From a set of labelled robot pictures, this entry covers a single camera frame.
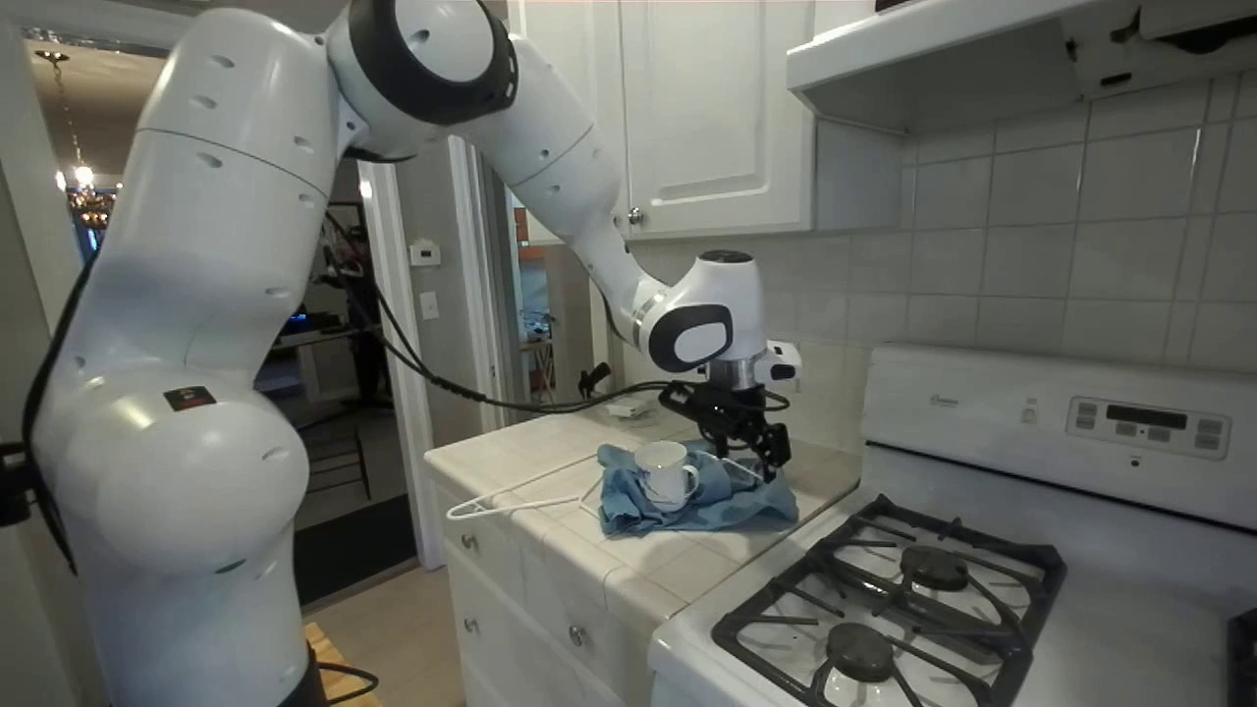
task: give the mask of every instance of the burner grate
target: burner grate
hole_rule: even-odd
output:
[[[1060,579],[1050,545],[876,497],[713,637],[811,707],[1010,707]]]

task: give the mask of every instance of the white countertop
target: white countertop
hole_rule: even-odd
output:
[[[697,438],[697,424],[654,412],[614,418],[604,412],[541,414],[462,443],[428,450],[445,488],[456,493],[495,493],[502,507],[575,497],[584,503],[500,513],[512,530],[563,552],[578,574],[604,589],[618,616],[654,633],[743,562],[774,545],[782,530],[655,530],[647,536],[604,536],[596,521],[596,448],[638,448],[646,438]],[[796,493],[796,521],[857,488],[857,459],[795,443],[787,477]]]

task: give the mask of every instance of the blue cloth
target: blue cloth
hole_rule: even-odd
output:
[[[698,471],[698,490],[689,507],[664,513],[655,509],[642,477],[633,450],[603,443],[603,530],[609,536],[647,534],[647,530],[730,530],[730,526],[795,526],[796,503],[787,477],[757,484],[753,475],[726,466],[716,454],[689,443],[689,464]]]

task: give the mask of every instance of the white stove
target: white stove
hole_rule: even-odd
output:
[[[1257,707],[1257,382],[876,348],[863,438],[655,707]]]

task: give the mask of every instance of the range hood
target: range hood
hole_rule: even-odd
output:
[[[817,113],[883,132],[981,125],[1257,66],[1257,0],[880,0],[880,6],[817,26],[811,41],[787,52],[787,81]]]

